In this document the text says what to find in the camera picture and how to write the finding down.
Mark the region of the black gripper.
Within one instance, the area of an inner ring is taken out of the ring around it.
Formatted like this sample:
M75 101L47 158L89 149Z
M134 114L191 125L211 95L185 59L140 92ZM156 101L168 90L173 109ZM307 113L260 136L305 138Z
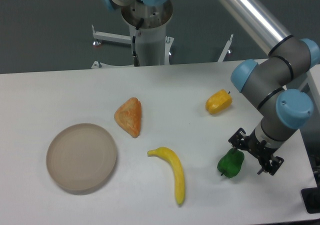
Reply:
M228 139L228 142L234 149L247 151L257 158L261 166L257 172L258 175L268 173L273 176L284 163L282 157L274 156L276 148L267 147L265 140L258 141L254 132L247 135L242 127Z

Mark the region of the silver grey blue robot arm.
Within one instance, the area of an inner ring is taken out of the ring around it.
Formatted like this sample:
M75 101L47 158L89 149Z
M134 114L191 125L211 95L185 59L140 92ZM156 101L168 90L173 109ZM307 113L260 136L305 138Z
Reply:
M120 9L130 27L134 66L165 64L171 0L102 1L110 10ZM310 39L296 39L257 0L219 1L268 56L262 63L245 60L231 74L233 85L263 118L250 135L240 128L229 142L234 150L254 156L262 172L274 175L284 162L275 152L304 126L314 109L307 94L284 87L320 62L320 49Z

